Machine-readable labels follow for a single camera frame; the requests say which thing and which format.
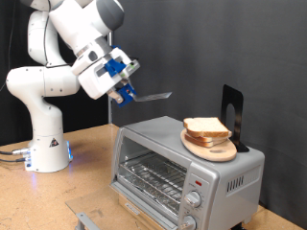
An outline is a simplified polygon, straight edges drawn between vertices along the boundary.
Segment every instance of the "blue gripper part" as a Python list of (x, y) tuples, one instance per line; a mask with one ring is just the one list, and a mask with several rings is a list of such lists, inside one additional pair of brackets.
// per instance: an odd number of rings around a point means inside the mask
[(117, 62), (114, 59), (111, 59), (106, 65), (105, 68), (106, 70), (109, 72), (109, 74), (113, 77), (117, 74), (119, 74), (120, 72), (122, 72), (123, 69), (126, 68), (126, 64)]
[(122, 103), (118, 103), (119, 107), (123, 107), (124, 105), (130, 103), (131, 101), (133, 101), (133, 97), (131, 95), (129, 95), (129, 93), (131, 92), (132, 94), (136, 95), (136, 92), (134, 91), (134, 89), (131, 87), (130, 84), (126, 84), (123, 88), (121, 88), (120, 90), (117, 91), (124, 99), (124, 101)]

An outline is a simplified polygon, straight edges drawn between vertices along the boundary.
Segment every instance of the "label sticker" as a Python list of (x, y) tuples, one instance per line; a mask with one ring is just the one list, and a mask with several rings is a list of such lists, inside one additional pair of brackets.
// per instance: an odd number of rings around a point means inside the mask
[(139, 215), (140, 212), (137, 211), (134, 207), (132, 207), (132, 205), (130, 205), (129, 203), (125, 204), (127, 208), (129, 208), (130, 210), (132, 210), (136, 215)]
[(58, 146), (58, 145), (59, 145), (59, 142), (57, 142), (56, 138), (54, 138), (54, 139), (52, 139), (52, 142), (51, 142), (51, 144), (50, 144), (50, 147), (49, 147), (49, 148), (51, 148), (51, 147), (55, 147), (55, 146)]

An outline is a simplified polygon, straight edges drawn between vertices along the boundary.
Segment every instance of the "oven rack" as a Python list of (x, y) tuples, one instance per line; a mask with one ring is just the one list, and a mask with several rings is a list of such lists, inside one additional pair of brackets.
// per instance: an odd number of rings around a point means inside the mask
[(178, 211), (186, 169), (152, 152), (120, 165), (130, 174), (125, 179), (139, 190)]

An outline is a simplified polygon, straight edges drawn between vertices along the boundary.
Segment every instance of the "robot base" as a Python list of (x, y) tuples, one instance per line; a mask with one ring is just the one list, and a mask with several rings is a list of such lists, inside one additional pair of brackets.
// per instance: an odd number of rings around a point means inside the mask
[(25, 162), (26, 171), (52, 173), (66, 168), (72, 160), (68, 142), (63, 133), (54, 136), (34, 135), (29, 143), (31, 156)]

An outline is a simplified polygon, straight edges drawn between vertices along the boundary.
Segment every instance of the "black holder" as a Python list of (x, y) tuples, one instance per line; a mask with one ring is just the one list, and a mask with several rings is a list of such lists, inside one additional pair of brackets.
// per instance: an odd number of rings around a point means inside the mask
[(227, 107), (232, 104), (235, 110), (235, 123), (234, 133), (230, 140), (236, 146), (238, 152), (248, 152), (249, 149), (240, 142), (241, 124), (242, 124), (242, 111), (243, 111), (243, 94), (231, 88), (228, 85), (224, 85), (223, 88), (223, 100), (222, 100), (222, 111), (221, 111), (221, 122), (226, 125)]

